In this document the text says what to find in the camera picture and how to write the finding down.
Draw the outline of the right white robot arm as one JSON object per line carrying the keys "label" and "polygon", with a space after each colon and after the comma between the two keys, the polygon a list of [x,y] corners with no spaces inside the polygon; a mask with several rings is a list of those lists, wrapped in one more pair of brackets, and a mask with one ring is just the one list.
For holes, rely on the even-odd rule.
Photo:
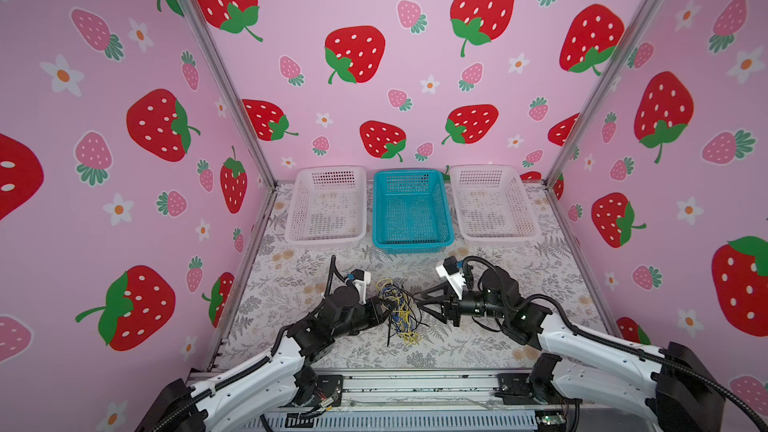
{"label": "right white robot arm", "polygon": [[417,306],[454,326],[464,316],[489,317],[499,333],[540,351],[527,379],[537,401],[594,402],[662,431],[718,431],[731,403],[758,430],[767,428],[756,410],[681,344],[646,345],[579,327],[554,298],[522,296],[508,272],[481,257],[449,257],[436,271],[442,284],[417,293]]}

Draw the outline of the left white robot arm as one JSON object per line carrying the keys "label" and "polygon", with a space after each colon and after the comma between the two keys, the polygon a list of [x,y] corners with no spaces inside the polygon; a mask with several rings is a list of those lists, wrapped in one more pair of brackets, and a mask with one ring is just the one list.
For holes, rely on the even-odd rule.
{"label": "left white robot arm", "polygon": [[190,386],[177,379],[163,388],[138,431],[234,431],[264,413],[307,402],[316,388],[311,366],[336,339],[384,324],[396,303],[360,301],[345,285],[302,319],[281,327],[272,347],[215,377]]}

